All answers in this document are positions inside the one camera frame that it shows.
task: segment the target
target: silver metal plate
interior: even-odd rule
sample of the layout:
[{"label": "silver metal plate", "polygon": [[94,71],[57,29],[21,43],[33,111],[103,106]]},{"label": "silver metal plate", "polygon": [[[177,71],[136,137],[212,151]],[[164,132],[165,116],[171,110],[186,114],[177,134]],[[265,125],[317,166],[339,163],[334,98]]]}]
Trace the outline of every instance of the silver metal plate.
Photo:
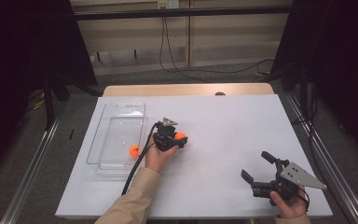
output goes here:
[{"label": "silver metal plate", "polygon": [[281,172],[281,177],[297,185],[303,185],[316,189],[327,189],[327,186],[324,183],[310,175],[306,170],[294,162],[291,162],[286,168],[284,168]]},{"label": "silver metal plate", "polygon": [[162,119],[162,126],[173,126],[176,124],[178,124],[178,123],[176,123],[175,121],[173,121],[171,119],[167,119],[167,118]]}]

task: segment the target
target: electrical outlet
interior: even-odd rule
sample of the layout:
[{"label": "electrical outlet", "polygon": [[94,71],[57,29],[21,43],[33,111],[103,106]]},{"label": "electrical outlet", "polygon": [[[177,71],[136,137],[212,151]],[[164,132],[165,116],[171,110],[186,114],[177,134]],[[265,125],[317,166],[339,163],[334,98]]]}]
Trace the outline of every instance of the electrical outlet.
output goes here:
[{"label": "electrical outlet", "polygon": [[158,0],[157,9],[165,9],[165,8],[168,8],[168,0]]},{"label": "electrical outlet", "polygon": [[168,0],[168,8],[179,8],[179,0]]}]

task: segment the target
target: clear plastic container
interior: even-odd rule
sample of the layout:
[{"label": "clear plastic container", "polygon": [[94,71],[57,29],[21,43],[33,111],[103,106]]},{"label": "clear plastic container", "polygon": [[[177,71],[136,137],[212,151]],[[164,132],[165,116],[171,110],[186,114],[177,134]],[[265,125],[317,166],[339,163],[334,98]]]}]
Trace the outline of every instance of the clear plastic container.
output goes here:
[{"label": "clear plastic container", "polygon": [[127,178],[138,157],[130,147],[144,148],[145,104],[106,104],[92,141],[87,163],[99,176]]}]

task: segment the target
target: wooden edge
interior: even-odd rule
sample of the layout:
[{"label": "wooden edge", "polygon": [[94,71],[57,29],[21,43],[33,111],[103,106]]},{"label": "wooden edge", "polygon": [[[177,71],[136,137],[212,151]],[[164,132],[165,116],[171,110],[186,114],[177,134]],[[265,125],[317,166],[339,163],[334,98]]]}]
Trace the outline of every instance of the wooden edge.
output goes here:
[{"label": "wooden edge", "polygon": [[213,83],[108,86],[103,96],[178,96],[178,95],[274,94],[268,83]]}]

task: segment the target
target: orange ball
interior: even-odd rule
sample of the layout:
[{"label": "orange ball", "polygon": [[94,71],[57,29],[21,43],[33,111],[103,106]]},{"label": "orange ball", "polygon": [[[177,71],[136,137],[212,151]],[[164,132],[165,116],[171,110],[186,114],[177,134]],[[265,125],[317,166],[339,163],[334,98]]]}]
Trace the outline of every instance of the orange ball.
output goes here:
[{"label": "orange ball", "polygon": [[182,139],[182,138],[184,138],[184,137],[186,137],[186,135],[185,135],[184,133],[177,133],[177,134],[175,135],[175,139],[177,139],[177,140]]},{"label": "orange ball", "polygon": [[138,145],[132,145],[130,147],[130,155],[133,157],[133,158],[136,158],[138,156],[138,151],[139,151],[139,147]]}]

